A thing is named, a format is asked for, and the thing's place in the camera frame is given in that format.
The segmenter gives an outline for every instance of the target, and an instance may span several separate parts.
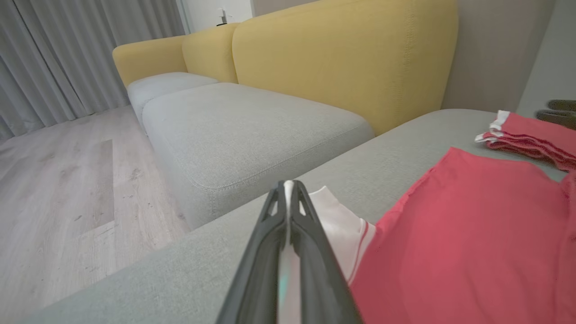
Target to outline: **white wall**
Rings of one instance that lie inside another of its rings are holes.
[[[305,3],[314,2],[316,0],[252,0],[252,1],[254,3],[254,15],[261,16],[263,14],[275,12],[293,6],[303,5]]]
[[[556,0],[517,113],[534,117],[551,99],[576,100],[575,0]]]
[[[218,8],[226,9],[228,23],[252,18],[251,0],[187,0],[187,3],[194,32],[221,24]]]

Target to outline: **yellow sofa backrest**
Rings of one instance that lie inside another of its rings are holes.
[[[320,0],[241,23],[238,83],[319,101],[382,134],[440,109],[456,0]]]
[[[238,83],[232,60],[232,35],[239,24],[228,24],[192,33],[182,42],[189,73]]]

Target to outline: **wooden floor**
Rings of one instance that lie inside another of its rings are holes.
[[[189,231],[130,106],[11,138],[0,145],[0,322]]]

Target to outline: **clothing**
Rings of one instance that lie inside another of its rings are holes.
[[[574,183],[450,149],[376,224],[350,284],[364,321],[576,323]]]
[[[557,168],[576,170],[576,131],[509,111],[498,111],[489,131],[476,136],[491,149],[551,160]]]

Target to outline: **black object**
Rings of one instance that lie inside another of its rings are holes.
[[[216,323],[276,323],[278,262],[287,231],[300,257],[302,324],[362,323],[306,188],[295,180],[286,201],[284,184],[268,193]]]
[[[553,110],[576,111],[576,100],[550,100],[546,106]]]
[[[536,118],[576,130],[576,111],[538,110]]]

